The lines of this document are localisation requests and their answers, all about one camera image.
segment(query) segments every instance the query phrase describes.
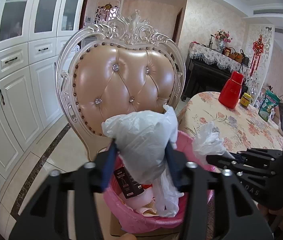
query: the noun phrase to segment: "black handbag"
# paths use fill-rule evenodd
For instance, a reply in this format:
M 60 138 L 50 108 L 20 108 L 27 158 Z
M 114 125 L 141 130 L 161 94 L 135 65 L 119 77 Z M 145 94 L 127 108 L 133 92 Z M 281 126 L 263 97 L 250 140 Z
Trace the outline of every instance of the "black handbag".
M 249 67 L 249 58 L 245 55 L 242 49 L 240 49 L 240 53 L 243 55 L 242 64 Z

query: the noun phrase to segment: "chair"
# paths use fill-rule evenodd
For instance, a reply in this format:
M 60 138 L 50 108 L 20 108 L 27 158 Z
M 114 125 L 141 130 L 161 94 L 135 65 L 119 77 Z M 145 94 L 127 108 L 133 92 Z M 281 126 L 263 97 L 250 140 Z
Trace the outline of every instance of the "chair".
M 63 70 L 72 49 L 90 36 L 97 41 L 81 48 L 68 72 Z M 175 108 L 185 72 L 176 44 L 148 20 L 142 21 L 138 10 L 128 18 L 119 14 L 74 34 L 59 55 L 55 84 L 63 112 L 85 145 L 88 160 L 110 142 L 101 127 L 107 118 L 142 110 L 163 113 L 165 103 Z

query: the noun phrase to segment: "air conditioning vent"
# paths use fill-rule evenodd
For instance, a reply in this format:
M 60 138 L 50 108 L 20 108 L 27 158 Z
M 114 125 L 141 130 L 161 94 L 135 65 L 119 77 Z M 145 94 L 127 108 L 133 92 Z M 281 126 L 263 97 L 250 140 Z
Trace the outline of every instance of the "air conditioning vent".
M 255 14 L 283 14 L 283 9 L 262 9 L 254 10 Z

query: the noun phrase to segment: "red thermos flask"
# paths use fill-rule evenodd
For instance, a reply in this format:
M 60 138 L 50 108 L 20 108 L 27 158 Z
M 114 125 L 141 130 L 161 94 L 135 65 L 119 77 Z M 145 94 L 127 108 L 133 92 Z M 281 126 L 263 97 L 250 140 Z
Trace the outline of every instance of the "red thermos flask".
M 233 71 L 219 95 L 219 102 L 228 108 L 234 109 L 242 91 L 242 84 L 243 74 Z

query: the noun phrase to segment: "white plastic bag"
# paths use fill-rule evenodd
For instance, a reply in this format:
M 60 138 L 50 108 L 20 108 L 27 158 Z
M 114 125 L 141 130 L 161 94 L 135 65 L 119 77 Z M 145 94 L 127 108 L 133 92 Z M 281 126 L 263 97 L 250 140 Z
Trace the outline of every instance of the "white plastic bag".
M 234 159 L 223 145 L 224 139 L 219 139 L 219 133 L 212 131 L 213 127 L 213 122 L 204 124 L 192 142 L 194 155 L 203 165 L 208 164 L 207 155 L 224 155 L 227 158 Z
M 163 107 L 165 114 L 146 110 L 113 116 L 102 123 L 102 129 L 104 135 L 116 139 L 120 157 L 134 180 L 153 184 L 157 214 L 174 217 L 183 193 L 177 192 L 165 171 L 164 155 L 169 140 L 176 148 L 178 122 L 174 109 Z

